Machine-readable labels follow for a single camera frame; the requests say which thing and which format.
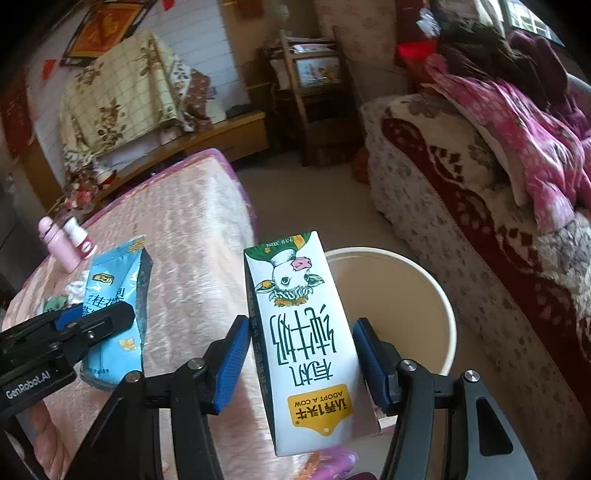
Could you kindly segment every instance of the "pink blanket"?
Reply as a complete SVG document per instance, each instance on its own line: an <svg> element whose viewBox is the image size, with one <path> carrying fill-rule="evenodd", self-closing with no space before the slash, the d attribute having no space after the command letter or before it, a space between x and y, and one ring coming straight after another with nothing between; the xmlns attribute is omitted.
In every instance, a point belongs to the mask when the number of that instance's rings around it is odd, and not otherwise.
<svg viewBox="0 0 591 480"><path fill-rule="evenodd" d="M591 208L591 139L581 142L562 122L540 111L513 85L451 75L440 55L427 60L435 82L515 152L523 187L542 233L574 218L577 202Z"/></svg>

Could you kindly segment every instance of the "blue gripper pad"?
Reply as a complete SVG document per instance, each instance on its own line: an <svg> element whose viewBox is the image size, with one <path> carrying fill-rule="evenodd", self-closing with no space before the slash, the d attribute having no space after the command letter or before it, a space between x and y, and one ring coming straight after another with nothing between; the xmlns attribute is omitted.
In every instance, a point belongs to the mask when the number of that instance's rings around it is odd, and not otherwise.
<svg viewBox="0 0 591 480"><path fill-rule="evenodd" d="M248 318L245 316L238 316L226 338L222 340L222 349L220 353L223 354L219 368L217 369L217 381L215 385L215 394L213 397L213 409L217 414L230 403L234 395L234 389L238 382L238 377L244 365L244 359L248 352L248 347L251 343L251 334L248 327ZM208 362L206 352L204 360Z"/></svg>
<svg viewBox="0 0 591 480"><path fill-rule="evenodd" d="M361 371L368 385L369 393L376 406L390 414L398 396L396 364L400 356L394 347L386 350L366 318L360 318L353 327L353 341L357 350Z"/></svg>
<svg viewBox="0 0 591 480"><path fill-rule="evenodd" d="M64 310L60 317L53 322L56 330L62 330L71 322L78 322L82 318L82 304Z"/></svg>

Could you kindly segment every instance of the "blue snack bag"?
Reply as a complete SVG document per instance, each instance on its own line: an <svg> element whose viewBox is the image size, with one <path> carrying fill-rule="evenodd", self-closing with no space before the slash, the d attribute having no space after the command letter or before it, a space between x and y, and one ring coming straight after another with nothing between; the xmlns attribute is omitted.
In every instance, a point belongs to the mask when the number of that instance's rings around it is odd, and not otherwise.
<svg viewBox="0 0 591 480"><path fill-rule="evenodd" d="M135 312L132 327L94 346L82 360L80 378L101 390L112 391L132 370L143 371L142 348L147 329L147 297L152 259L140 236L97 256L90 266L83 315L118 301Z"/></svg>

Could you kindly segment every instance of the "bed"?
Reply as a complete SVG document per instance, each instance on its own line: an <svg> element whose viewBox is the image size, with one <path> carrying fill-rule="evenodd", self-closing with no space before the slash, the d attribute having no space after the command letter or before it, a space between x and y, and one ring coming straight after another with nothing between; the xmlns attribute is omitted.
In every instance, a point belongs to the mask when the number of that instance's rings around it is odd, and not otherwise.
<svg viewBox="0 0 591 480"><path fill-rule="evenodd" d="M539 236L532 208L516 207L492 151L443 98L379 98L361 112L376 208L481 337L539 478L567 478L589 445L591 215Z"/></svg>
<svg viewBox="0 0 591 480"><path fill-rule="evenodd" d="M254 244L253 221L245 192L218 150L191 155L88 221L100 251L135 235L147 237L146 249L154 262L144 346L147 376L173 372L203 355L209 343L226 335L237 314L248 314L242 251ZM86 263L66 275L47 258L10 304L2 328L34 316L42 299L63 294L88 268ZM108 395L78 379L47 397L47 409L43 404L32 408L31 421L39 433L37 459L44 448L52 458L63 456L63 446L74 455ZM164 478L174 479L170 414L161 411L160 421ZM219 417L210 417L210 426L226 479L287 480L310 457L275 456L252 352L233 401ZM53 469L49 464L46 471L53 480L62 467L63 461Z"/></svg>

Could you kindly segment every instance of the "framed picture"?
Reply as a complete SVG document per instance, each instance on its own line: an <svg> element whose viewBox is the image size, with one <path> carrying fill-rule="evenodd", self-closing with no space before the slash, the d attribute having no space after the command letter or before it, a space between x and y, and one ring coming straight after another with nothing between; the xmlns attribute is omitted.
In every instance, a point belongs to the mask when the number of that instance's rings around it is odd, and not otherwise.
<svg viewBox="0 0 591 480"><path fill-rule="evenodd" d="M296 60L295 66L302 87L340 83L340 62L338 57Z"/></svg>
<svg viewBox="0 0 591 480"><path fill-rule="evenodd" d="M156 0L105 1L100 15L89 11L70 39L60 65L86 67L134 34Z"/></svg>

